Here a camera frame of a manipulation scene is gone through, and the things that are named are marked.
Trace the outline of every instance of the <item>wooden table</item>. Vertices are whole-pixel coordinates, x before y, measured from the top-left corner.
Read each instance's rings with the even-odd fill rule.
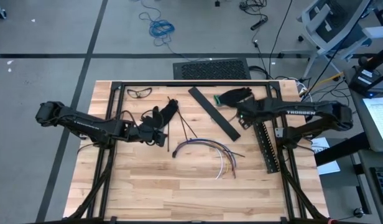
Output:
[[[279,82],[283,100],[300,100],[294,81]],[[110,86],[111,81],[96,82],[89,114],[105,117]],[[131,89],[147,87],[133,86]],[[279,221],[279,217],[287,217],[281,174],[267,173],[252,128],[243,130],[237,119],[232,120],[232,126],[241,134],[236,142],[232,142],[187,92],[190,87],[152,88],[152,94],[143,99],[133,99],[125,94],[122,110],[132,112],[139,124],[143,112],[154,106],[163,108],[168,103],[168,96],[175,98],[179,101],[182,116],[198,137],[219,141],[230,150],[245,155],[245,158],[236,158],[236,179],[228,172],[218,180],[215,176],[221,165],[220,158],[208,146],[186,146],[173,159],[171,152],[185,140],[180,117],[175,114],[170,121],[170,141],[166,141],[164,147],[118,142],[105,219],[117,216],[118,220]],[[220,95],[233,88],[240,86],[198,87],[212,104],[214,94]],[[264,87],[251,88],[256,98],[266,97]],[[236,112],[227,107],[218,110],[226,119],[232,118]],[[123,119],[131,120],[127,114]],[[287,121],[289,126],[305,124],[303,116],[287,115]],[[275,144],[272,123],[266,122],[266,125]],[[189,129],[186,131],[188,138],[191,138],[192,132]],[[82,141],[81,146],[89,143]],[[307,141],[299,144],[310,147]],[[313,153],[302,148],[295,149],[294,153],[303,191],[317,209],[328,216]],[[64,217],[73,213],[90,191],[97,155],[95,147],[86,147],[79,153]],[[98,213],[99,197],[95,215]],[[292,199],[295,214],[299,217],[293,190]]]

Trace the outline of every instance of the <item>black metal bar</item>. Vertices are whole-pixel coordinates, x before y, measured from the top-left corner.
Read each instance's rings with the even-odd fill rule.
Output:
[[[279,83],[271,82],[270,84],[271,85],[277,85],[274,88],[275,91],[276,91],[277,98],[280,99],[280,100],[283,100],[282,95],[281,95],[281,90],[280,90]],[[281,116],[281,122],[282,122],[282,126],[283,127],[288,127],[287,118],[285,117],[284,114]],[[297,163],[295,162],[295,156],[293,154],[293,149],[288,148],[287,152],[288,152],[288,158],[289,158],[289,161],[290,161],[290,168],[291,168],[292,177],[294,178],[294,180],[296,181],[296,183],[300,187]],[[297,202],[298,202],[298,208],[299,208],[299,213],[300,213],[301,218],[307,218],[305,206],[303,205],[302,201],[298,197],[297,197]]]
[[[267,86],[269,82],[263,81],[243,81],[243,80],[235,80],[231,82],[223,82],[223,81],[203,81],[203,80],[192,80],[192,81],[154,81],[154,82],[124,82],[123,84],[126,86],[169,86],[169,87],[192,87],[192,86]]]
[[[205,221],[116,221],[116,224],[282,224],[281,221],[267,222],[205,222]]]
[[[353,156],[351,156],[351,159],[352,159],[352,164],[353,164],[354,170],[357,171],[356,175],[358,176],[358,175],[364,174],[364,170],[362,168],[362,165],[358,164]],[[369,214],[371,214],[371,207],[370,207],[370,204],[368,202],[367,195],[363,189],[363,182],[359,176],[358,176],[358,182],[359,182],[359,185],[356,186],[356,191],[358,192],[361,208],[365,214],[369,215]]]
[[[353,169],[356,175],[364,174],[363,166],[361,164],[353,164]]]
[[[377,67],[383,64],[383,49],[378,52],[371,60],[362,66],[363,69],[374,71]]]
[[[369,148],[370,144],[368,143],[366,134],[363,132],[315,154],[316,165],[321,166],[336,159],[358,152],[360,149]]]
[[[268,97],[271,97],[271,98],[273,97],[269,82],[266,85],[266,94]],[[273,123],[273,132],[274,132],[274,128],[277,127],[277,120],[273,119],[272,123]],[[276,141],[276,147],[277,147],[277,155],[282,155],[283,149],[278,147],[279,141],[277,140],[277,138],[275,138],[275,141]],[[279,167],[280,167],[280,172],[283,174],[284,168],[282,166],[279,166]],[[282,183],[283,183],[283,190],[284,190],[285,204],[287,206],[288,218],[289,219],[295,218],[295,214],[293,212],[293,206],[292,206],[290,186],[287,182],[287,179],[283,175],[281,175],[281,178],[282,178]]]
[[[119,92],[119,96],[118,96],[117,111],[116,111],[116,118],[117,119],[121,119],[119,117],[119,115],[121,114],[122,104],[124,102],[124,93],[125,93],[125,88],[123,88],[120,85],[120,92]],[[114,157],[115,157],[114,153],[115,153],[116,147],[117,147],[117,142],[115,143],[115,146],[110,149],[110,152],[109,152],[108,163],[111,164],[111,167],[110,167],[110,171],[108,174],[108,178],[106,179],[106,182],[104,183],[104,186],[103,186],[102,198],[100,201],[100,209],[99,209],[99,217],[100,218],[104,218],[104,214],[106,213],[106,205],[107,205],[110,179],[111,179],[111,171],[112,171],[113,165],[114,165]]]
[[[371,208],[368,204],[368,199],[367,199],[366,193],[364,193],[361,186],[356,186],[356,190],[358,192],[360,203],[361,203],[361,208],[362,208],[364,214],[368,214],[368,215],[371,214]]]
[[[108,105],[107,105],[107,109],[106,109],[106,119],[110,119],[110,117],[111,117],[111,112],[113,110],[115,92],[116,92],[115,89],[113,89],[113,88],[110,89],[110,96],[109,96],[109,101],[108,101]],[[104,149],[100,148],[99,153],[98,153],[98,159],[96,161],[96,168],[95,168],[95,174],[93,176],[92,186],[94,186],[99,179],[100,172],[102,169],[102,164],[103,164],[103,157],[104,157]],[[92,200],[90,206],[88,207],[88,211],[86,212],[87,218],[93,217],[94,207],[95,207],[95,198]]]

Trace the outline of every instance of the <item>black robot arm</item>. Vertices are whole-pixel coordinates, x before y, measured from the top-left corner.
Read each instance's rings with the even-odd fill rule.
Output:
[[[255,100],[251,97],[237,104],[237,117],[244,129],[254,123],[272,120],[283,114],[320,117],[316,121],[299,127],[276,129],[276,137],[282,140],[282,145],[291,148],[296,148],[301,138],[308,136],[314,138],[329,129],[347,131],[353,127],[351,109],[337,101],[306,103],[286,102],[276,98]]]
[[[177,102],[171,100],[160,112],[161,117],[147,117],[156,119],[160,126],[164,127],[178,109]],[[68,128],[74,135],[88,136],[95,146],[109,149],[114,146],[116,140],[126,142],[146,142],[149,145],[157,144],[162,147],[165,143],[166,134],[158,128],[143,122],[136,126],[133,121],[122,119],[103,120],[86,113],[73,110],[61,102],[48,101],[42,103],[35,119],[43,127],[61,125]]]

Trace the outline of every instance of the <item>white paper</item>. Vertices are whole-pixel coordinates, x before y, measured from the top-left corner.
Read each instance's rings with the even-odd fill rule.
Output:
[[[311,149],[314,150],[315,154],[325,149],[328,149],[330,147],[328,145],[326,138],[316,138],[311,141],[312,141]],[[341,171],[341,169],[339,168],[338,163],[336,161],[332,161],[317,167],[317,171],[319,175],[322,175],[322,174],[330,174],[333,172],[339,172]]]
[[[383,140],[383,97],[363,99]]]

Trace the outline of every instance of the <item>colored wire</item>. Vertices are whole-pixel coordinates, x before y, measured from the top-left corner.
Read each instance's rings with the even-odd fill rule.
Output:
[[[185,142],[180,143],[180,144],[177,146],[176,150],[174,150],[174,152],[172,153],[172,157],[175,158],[177,152],[179,151],[179,149],[181,149],[183,146],[186,146],[187,144],[203,144],[203,145],[206,145],[206,146],[209,146],[209,147],[213,147],[213,148],[216,149],[216,151],[218,152],[218,154],[219,154],[219,156],[220,156],[220,158],[221,158],[221,169],[219,170],[218,175],[215,177],[215,179],[218,179],[218,178],[221,176],[222,171],[223,171],[223,157],[222,157],[221,149],[218,148],[218,147],[216,147],[215,145],[213,145],[213,144],[209,144],[209,143],[207,143],[207,142],[186,142],[186,141],[185,141]]]
[[[143,0],[131,0],[131,1],[134,1],[134,2],[140,1],[144,8],[152,9],[152,10],[155,10],[159,13],[159,15],[155,19],[152,19],[148,12],[141,12],[139,14],[140,20],[150,22],[149,34],[150,34],[150,36],[152,36],[154,38],[154,40],[153,40],[154,46],[160,47],[160,46],[166,45],[167,48],[169,49],[169,51],[171,51],[171,53],[176,54],[176,55],[180,55],[184,59],[188,60],[189,62],[196,62],[198,60],[208,60],[206,58],[198,58],[195,60],[190,60],[189,58],[187,58],[183,54],[174,52],[171,49],[171,47],[169,46],[169,43],[171,43],[171,41],[172,41],[171,34],[175,32],[175,26],[172,23],[170,23],[169,21],[167,21],[165,19],[161,19],[161,11],[159,9],[157,9],[155,7],[151,7],[151,6],[146,6],[143,3]]]
[[[284,16],[283,22],[281,23],[280,29],[279,29],[279,31],[277,32],[276,39],[274,40],[274,44],[273,44],[272,51],[271,51],[271,53],[270,53],[270,55],[269,55],[269,75],[271,75],[271,73],[270,73],[270,68],[271,68],[271,66],[272,66],[272,54],[273,54],[274,48],[275,48],[275,46],[276,46],[277,39],[279,38],[280,31],[281,31],[281,29],[283,28],[285,19],[287,18],[288,12],[289,12],[289,10],[290,10],[290,8],[291,8],[292,1],[293,1],[293,0],[290,0],[290,4],[288,5],[287,12],[285,12],[285,16]]]
[[[342,75],[343,75],[343,72],[339,72],[338,74],[333,75],[332,77],[329,77],[329,78],[327,78],[327,79],[324,79],[324,80],[318,82],[318,83],[316,84],[316,86],[313,86],[313,87],[311,87],[311,88],[308,88],[307,90],[301,92],[299,95],[302,96],[302,95],[303,95],[304,93],[306,93],[308,90],[312,90],[314,87],[318,87],[318,86],[322,85],[323,83],[326,83],[326,82],[328,82],[328,81],[332,81],[332,80],[334,80],[334,78],[338,78],[338,77],[340,77],[340,76],[342,76]]]
[[[228,158],[228,161],[231,163],[233,176],[234,176],[234,178],[236,178],[236,172],[235,172],[236,160],[235,160],[234,155],[233,155],[236,153],[231,152],[226,146],[224,146],[224,145],[222,145],[216,141],[211,141],[209,139],[190,139],[188,141],[181,142],[177,146],[177,148],[173,151],[172,157],[175,158],[179,149],[181,149],[183,146],[185,146],[187,144],[204,144],[206,146],[214,147],[214,148],[218,148],[218,149],[222,150],[224,155],[226,155],[226,157]]]

